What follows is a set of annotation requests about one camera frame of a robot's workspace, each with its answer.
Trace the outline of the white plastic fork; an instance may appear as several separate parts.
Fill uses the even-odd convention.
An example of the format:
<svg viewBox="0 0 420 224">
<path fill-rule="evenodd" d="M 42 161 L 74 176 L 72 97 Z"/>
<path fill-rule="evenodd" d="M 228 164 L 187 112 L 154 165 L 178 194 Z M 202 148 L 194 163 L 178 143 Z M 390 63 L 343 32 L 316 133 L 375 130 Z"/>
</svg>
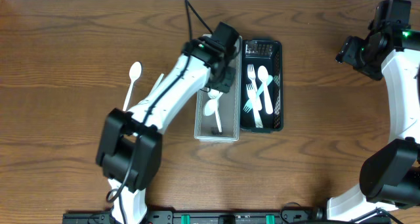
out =
<svg viewBox="0 0 420 224">
<path fill-rule="evenodd" d="M 254 88 L 254 91 L 257 93 L 258 87 L 255 81 L 256 80 L 255 67 L 252 64 L 247 65 L 247 77 L 251 80 L 251 84 Z M 256 102 L 255 108 L 257 110 L 261 110 L 263 107 L 262 107 L 261 100 L 258 95 L 256 95 L 255 102 Z"/>
</svg>

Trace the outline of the mint green plastic fork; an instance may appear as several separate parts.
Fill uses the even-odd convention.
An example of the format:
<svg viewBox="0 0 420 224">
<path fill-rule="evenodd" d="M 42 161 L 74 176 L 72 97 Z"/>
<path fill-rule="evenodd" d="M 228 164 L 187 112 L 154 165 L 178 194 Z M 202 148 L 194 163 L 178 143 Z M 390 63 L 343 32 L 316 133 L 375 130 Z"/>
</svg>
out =
<svg viewBox="0 0 420 224">
<path fill-rule="evenodd" d="M 260 86 L 257 90 L 253 87 L 251 83 L 248 83 L 246 86 L 246 93 L 249 97 L 245 105 L 243 106 L 242 110 L 245 113 L 250 112 L 252 109 L 254 109 L 255 101 L 260 97 L 262 93 L 264 93 L 264 86 Z"/>
</svg>

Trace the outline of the thick white plastic spoon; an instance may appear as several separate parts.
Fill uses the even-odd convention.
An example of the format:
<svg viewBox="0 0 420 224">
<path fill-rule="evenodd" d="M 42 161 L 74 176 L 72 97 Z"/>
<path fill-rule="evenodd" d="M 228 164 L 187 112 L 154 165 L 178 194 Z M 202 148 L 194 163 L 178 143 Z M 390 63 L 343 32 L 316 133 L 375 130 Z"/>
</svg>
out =
<svg viewBox="0 0 420 224">
<path fill-rule="evenodd" d="M 270 93 L 268 90 L 268 71 L 265 66 L 259 66 L 258 68 L 258 77 L 263 86 L 263 93 L 264 93 L 264 107 L 267 114 L 273 113 L 273 107 L 271 103 Z"/>
</svg>

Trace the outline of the thin white spoon long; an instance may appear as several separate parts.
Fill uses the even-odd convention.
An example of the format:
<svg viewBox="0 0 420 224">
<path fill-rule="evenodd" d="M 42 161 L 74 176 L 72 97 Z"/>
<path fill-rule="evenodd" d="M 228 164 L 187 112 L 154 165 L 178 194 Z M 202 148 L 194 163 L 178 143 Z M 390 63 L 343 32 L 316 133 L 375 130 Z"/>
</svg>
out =
<svg viewBox="0 0 420 224">
<path fill-rule="evenodd" d="M 158 86 L 159 86 L 159 84 L 161 83 L 161 81 L 162 81 L 163 77 L 164 77 L 164 74 L 161 74 L 161 75 L 158 77 L 158 79 L 156 80 L 156 82 L 155 82 L 154 86 L 152 87 L 152 89 L 151 89 L 150 93 L 153 93 L 153 92 L 154 92 L 154 91 L 158 88 Z"/>
</svg>

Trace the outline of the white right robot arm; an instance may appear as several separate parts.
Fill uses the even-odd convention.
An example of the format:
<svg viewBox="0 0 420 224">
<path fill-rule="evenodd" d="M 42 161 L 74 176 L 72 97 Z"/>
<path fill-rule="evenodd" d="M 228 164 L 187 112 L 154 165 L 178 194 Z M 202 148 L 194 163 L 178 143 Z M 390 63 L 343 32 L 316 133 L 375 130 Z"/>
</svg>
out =
<svg viewBox="0 0 420 224">
<path fill-rule="evenodd" d="M 387 85 L 390 109 L 388 145 L 362 165 L 359 183 L 327 201 L 328 221 L 362 222 L 377 213 L 419 205 L 419 32 L 377 32 L 365 42 L 350 37 L 339 62 L 365 58 Z"/>
</svg>

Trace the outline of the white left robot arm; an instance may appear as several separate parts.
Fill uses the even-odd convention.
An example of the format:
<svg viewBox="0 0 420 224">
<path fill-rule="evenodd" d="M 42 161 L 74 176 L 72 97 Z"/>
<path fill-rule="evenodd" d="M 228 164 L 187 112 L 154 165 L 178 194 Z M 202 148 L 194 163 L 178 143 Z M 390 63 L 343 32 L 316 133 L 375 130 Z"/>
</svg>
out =
<svg viewBox="0 0 420 224">
<path fill-rule="evenodd" d="M 167 77 L 139 103 L 107 116 L 96 164 L 111 190 L 116 223 L 143 223 L 146 188 L 161 164 L 163 134 L 182 107 L 206 87 L 227 93 L 236 76 L 231 62 L 241 53 L 241 39 L 203 35 L 187 42 Z"/>
</svg>

